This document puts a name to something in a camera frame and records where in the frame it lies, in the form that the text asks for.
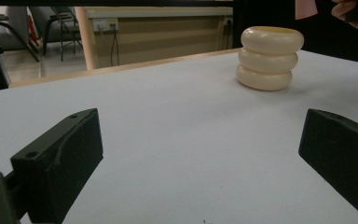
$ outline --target cream-colored ring stack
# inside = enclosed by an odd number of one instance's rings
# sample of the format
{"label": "cream-colored ring stack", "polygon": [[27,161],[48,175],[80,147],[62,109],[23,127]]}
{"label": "cream-colored ring stack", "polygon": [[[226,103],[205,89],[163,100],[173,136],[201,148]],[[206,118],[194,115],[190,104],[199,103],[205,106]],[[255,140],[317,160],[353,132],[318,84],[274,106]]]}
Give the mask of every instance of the cream-colored ring stack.
{"label": "cream-colored ring stack", "polygon": [[255,26],[241,36],[243,48],[238,54],[237,80],[245,86],[278,91],[292,81],[291,70],[296,66],[296,52],[304,44],[303,35],[296,30]]}

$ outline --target white table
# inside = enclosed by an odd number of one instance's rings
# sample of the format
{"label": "white table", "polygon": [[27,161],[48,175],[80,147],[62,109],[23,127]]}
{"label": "white table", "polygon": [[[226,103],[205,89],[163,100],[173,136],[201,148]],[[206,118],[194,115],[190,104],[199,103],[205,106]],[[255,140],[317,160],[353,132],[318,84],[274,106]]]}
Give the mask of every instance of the white table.
{"label": "white table", "polygon": [[298,55],[276,92],[242,86],[236,53],[0,91],[0,171],[97,107],[104,159],[64,223],[358,223],[297,152],[309,108],[358,122],[358,63]]}

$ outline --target chair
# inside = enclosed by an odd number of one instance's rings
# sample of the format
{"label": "chair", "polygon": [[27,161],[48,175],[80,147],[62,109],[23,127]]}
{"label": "chair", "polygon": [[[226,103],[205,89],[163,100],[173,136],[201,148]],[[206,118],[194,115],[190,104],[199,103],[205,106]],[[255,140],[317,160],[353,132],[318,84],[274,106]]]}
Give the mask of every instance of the chair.
{"label": "chair", "polygon": [[76,20],[76,16],[69,7],[29,7],[36,30],[39,33],[39,38],[43,40],[43,55],[47,52],[48,43],[61,42],[61,61],[63,58],[62,49],[66,46],[63,44],[65,41],[74,43],[80,47],[81,36]]}
{"label": "chair", "polygon": [[39,62],[37,50],[29,41],[26,7],[7,7],[5,15],[0,15],[0,47],[3,51],[27,49]]}

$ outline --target ribbed container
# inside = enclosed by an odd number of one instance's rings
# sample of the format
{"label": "ribbed container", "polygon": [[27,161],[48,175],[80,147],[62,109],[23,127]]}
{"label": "ribbed container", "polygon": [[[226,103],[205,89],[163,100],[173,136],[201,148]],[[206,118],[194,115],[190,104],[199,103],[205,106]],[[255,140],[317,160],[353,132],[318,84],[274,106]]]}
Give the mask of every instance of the ribbed container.
{"label": "ribbed container", "polygon": [[261,91],[279,91],[292,81],[296,52],[304,44],[304,36],[296,30],[254,26],[243,31],[243,48],[238,54],[237,80]]}

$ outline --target hand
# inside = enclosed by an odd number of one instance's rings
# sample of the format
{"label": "hand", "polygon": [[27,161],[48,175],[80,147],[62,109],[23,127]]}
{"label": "hand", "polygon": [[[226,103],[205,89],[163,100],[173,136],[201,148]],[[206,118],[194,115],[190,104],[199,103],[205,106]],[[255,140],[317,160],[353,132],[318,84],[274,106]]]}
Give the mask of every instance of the hand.
{"label": "hand", "polygon": [[[356,7],[356,0],[332,0],[337,3],[331,10],[331,14],[342,21],[345,21],[345,15]],[[350,22],[350,25],[358,29],[358,21]]]}

